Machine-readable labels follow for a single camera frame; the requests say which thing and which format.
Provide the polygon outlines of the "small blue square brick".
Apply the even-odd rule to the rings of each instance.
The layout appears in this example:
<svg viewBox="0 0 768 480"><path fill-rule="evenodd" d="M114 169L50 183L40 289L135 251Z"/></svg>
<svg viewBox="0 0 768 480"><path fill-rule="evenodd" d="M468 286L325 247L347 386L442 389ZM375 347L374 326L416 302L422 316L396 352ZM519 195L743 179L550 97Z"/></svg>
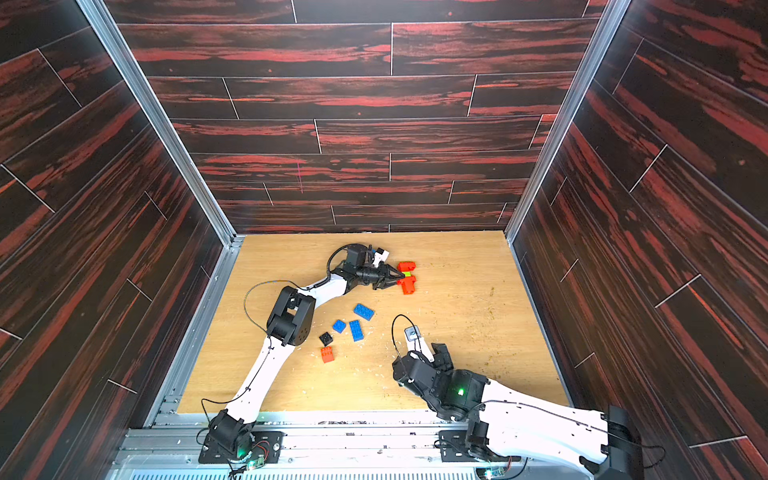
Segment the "small blue square brick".
<svg viewBox="0 0 768 480"><path fill-rule="evenodd" d="M336 320L332 326L333 330L337 333L343 333L347 327L347 323L343 320Z"/></svg>

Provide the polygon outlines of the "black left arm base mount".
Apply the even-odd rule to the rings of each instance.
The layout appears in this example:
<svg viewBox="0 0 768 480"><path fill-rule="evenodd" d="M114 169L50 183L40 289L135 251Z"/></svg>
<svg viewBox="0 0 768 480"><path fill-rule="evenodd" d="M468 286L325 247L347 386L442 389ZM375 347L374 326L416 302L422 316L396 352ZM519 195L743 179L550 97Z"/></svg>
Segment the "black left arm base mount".
<svg viewBox="0 0 768 480"><path fill-rule="evenodd" d="M261 468L276 464L282 451L285 434L281 431L239 434L208 433L203 441L198 462L203 465L225 465L233 468Z"/></svg>

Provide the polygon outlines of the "red tall square brick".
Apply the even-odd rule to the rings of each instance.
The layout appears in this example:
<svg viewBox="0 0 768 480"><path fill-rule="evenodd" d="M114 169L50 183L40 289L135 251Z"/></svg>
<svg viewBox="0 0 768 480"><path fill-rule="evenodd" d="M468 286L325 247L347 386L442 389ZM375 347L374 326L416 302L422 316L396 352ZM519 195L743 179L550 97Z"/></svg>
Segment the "red tall square brick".
<svg viewBox="0 0 768 480"><path fill-rule="evenodd" d="M333 348L326 346L321 349L321 359L324 363L330 363L335 360Z"/></svg>

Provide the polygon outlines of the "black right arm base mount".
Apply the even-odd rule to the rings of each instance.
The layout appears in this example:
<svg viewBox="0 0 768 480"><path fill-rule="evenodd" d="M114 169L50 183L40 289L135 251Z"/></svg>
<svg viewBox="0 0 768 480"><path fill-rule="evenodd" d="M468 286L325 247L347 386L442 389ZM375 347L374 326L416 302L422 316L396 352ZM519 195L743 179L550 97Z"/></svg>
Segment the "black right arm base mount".
<svg viewBox="0 0 768 480"><path fill-rule="evenodd" d="M443 462L518 462L520 456L503 456L492 452L478 437L466 430L440 430L433 447Z"/></svg>

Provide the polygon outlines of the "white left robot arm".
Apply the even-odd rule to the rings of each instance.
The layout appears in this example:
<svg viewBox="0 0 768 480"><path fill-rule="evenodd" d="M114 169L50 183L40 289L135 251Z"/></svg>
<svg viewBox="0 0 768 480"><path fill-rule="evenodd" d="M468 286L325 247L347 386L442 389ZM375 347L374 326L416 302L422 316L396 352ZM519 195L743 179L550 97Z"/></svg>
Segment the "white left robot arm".
<svg viewBox="0 0 768 480"><path fill-rule="evenodd" d="M326 263L325 277L300 287L286 280L263 328L265 340L259 356L235 396L219 404L223 409L208 420L201 453L218 455L225 463L253 462L268 449L252 434L261 405L273 382L296 347L308 338L315 309L342 297L359 285L375 290L404 285L411 273L387 263L389 252L359 243L346 244L346 258L337 266Z"/></svg>

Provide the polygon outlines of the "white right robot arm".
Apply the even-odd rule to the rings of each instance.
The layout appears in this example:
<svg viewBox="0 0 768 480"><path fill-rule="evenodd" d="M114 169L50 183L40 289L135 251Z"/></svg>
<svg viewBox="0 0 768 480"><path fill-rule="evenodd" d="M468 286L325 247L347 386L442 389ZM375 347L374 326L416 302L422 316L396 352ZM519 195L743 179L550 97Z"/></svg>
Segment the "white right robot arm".
<svg viewBox="0 0 768 480"><path fill-rule="evenodd" d="M496 461L532 458L593 479L641 479L641 439L626 410L558 405L523 394L470 370L454 367L448 349L411 350L392 364L399 386L425 401L441 420L467 425L464 451Z"/></svg>

